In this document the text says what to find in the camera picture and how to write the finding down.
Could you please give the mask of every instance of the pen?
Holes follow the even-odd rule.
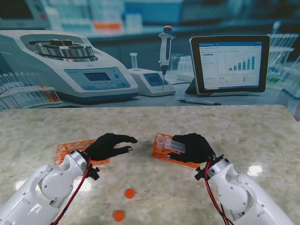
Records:
[[[218,103],[218,102],[201,101],[201,100],[193,100],[193,99],[180,99],[177,101],[180,101],[183,103],[199,104],[199,105],[221,105],[221,103]]]

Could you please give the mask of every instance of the centrifuge display screen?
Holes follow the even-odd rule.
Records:
[[[90,81],[110,81],[106,73],[84,73]]]

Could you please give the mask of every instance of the black gloved hand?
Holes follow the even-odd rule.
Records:
[[[167,158],[184,163],[203,163],[212,160],[212,156],[215,155],[214,150],[210,147],[210,144],[208,144],[205,137],[202,137],[196,133],[188,135],[175,135],[172,140],[185,144],[186,152],[180,154],[170,153],[167,155]]]
[[[88,155],[91,160],[100,161],[130,152],[132,150],[131,146],[125,146],[117,149],[114,148],[116,144],[122,142],[137,143],[137,140],[134,137],[127,135],[115,135],[107,133],[99,137],[93,144],[87,147],[85,154]]]

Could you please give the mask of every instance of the red cable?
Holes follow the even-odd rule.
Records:
[[[205,186],[206,186],[206,189],[207,189],[207,192],[208,194],[210,195],[210,199],[212,200],[212,203],[214,204],[215,208],[217,209],[217,211],[219,212],[219,214],[221,214],[222,218],[224,219],[224,221],[226,222],[227,225],[230,225],[228,220],[227,220],[227,217],[225,216],[225,214],[223,214],[223,212],[221,211],[221,209],[219,208],[217,202],[216,202],[216,199],[214,197],[214,195],[211,193],[210,191],[210,188],[209,188],[209,184],[208,184],[208,169],[210,167],[210,164],[211,162],[208,162],[207,165],[206,165],[206,169],[205,169]]]
[[[88,169],[85,171],[78,187],[76,188],[75,192],[72,194],[70,200],[67,202],[66,206],[64,207],[64,209],[62,210],[62,212],[60,213],[60,215],[57,217],[57,219],[52,223],[52,225],[57,225],[58,222],[60,221],[60,219],[62,218],[62,216],[65,214],[65,212],[67,211],[68,207],[70,206],[71,202],[73,201],[73,199],[75,198],[76,194],[78,193],[80,187],[82,186],[86,176],[88,175],[89,173],[89,167],[91,165],[91,162],[90,162],[90,157],[89,157],[89,166],[88,166]]]

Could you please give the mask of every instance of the screen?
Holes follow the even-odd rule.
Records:
[[[90,81],[110,81],[111,79],[108,77],[106,73],[84,73],[84,75]]]
[[[159,82],[159,79],[158,79],[157,76],[150,76],[150,77],[149,77],[149,80],[150,80],[151,82]]]
[[[31,19],[32,14],[25,0],[1,0],[2,19]]]
[[[259,87],[262,45],[262,42],[200,43],[204,88]]]

